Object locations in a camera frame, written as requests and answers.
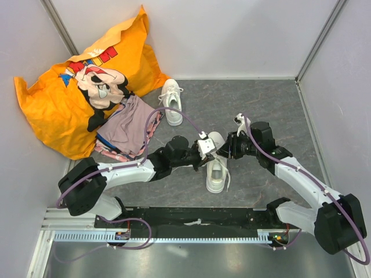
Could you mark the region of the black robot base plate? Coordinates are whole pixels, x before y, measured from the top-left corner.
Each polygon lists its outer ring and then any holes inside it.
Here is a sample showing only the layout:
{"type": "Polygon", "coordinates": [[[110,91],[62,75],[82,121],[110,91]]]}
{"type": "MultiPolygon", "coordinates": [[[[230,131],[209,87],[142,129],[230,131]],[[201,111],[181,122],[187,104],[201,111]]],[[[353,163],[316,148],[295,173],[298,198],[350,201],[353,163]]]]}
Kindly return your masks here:
{"type": "Polygon", "coordinates": [[[286,224],[264,208],[127,207],[121,218],[143,219],[152,236],[159,237],[253,236],[258,230],[286,230],[286,224]],[[198,218],[210,225],[184,225],[198,218]]]}

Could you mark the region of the white sneaker with laces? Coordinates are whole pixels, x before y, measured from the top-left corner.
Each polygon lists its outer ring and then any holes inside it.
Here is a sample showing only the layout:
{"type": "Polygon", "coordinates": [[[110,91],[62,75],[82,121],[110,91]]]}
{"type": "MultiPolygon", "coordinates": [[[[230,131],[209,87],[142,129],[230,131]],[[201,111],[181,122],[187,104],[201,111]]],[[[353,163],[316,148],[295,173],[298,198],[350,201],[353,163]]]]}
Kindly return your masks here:
{"type": "Polygon", "coordinates": [[[209,133],[209,138],[213,140],[216,150],[212,152],[214,159],[206,164],[206,189],[211,193],[220,193],[226,185],[228,191],[231,183],[231,174],[227,168],[227,158],[216,153],[224,145],[225,140],[216,131],[209,133]]]}

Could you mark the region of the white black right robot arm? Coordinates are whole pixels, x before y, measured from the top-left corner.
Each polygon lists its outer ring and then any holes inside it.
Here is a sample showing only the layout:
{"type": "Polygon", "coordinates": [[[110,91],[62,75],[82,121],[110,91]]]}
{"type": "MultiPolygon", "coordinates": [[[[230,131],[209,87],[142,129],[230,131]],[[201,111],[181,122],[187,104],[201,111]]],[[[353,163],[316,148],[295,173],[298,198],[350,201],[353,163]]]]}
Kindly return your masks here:
{"type": "Polygon", "coordinates": [[[259,165],[286,182],[308,204],[299,206],[288,198],[268,204],[266,223],[272,228],[293,225],[312,234],[329,254],[360,243],[367,237],[361,204],[352,194],[342,195],[309,173],[286,148],[276,144],[267,122],[254,122],[239,114],[238,130],[230,132],[217,154],[227,159],[254,156],[259,165]]]}

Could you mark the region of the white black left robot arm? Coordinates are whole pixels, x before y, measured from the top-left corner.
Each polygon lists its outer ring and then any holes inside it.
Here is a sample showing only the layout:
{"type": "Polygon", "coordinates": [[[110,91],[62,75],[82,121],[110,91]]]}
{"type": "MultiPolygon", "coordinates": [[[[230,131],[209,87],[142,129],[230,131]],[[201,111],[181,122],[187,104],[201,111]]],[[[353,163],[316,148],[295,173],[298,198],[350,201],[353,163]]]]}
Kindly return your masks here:
{"type": "Polygon", "coordinates": [[[206,136],[189,146],[182,136],[173,137],[164,147],[145,159],[121,163],[97,163],[92,157],[82,159],[58,183],[61,200],[72,217],[92,213],[115,228],[127,222],[122,201],[109,197],[106,190],[133,182],[151,182],[171,175],[178,167],[199,167],[214,159],[214,141],[206,136]]]}

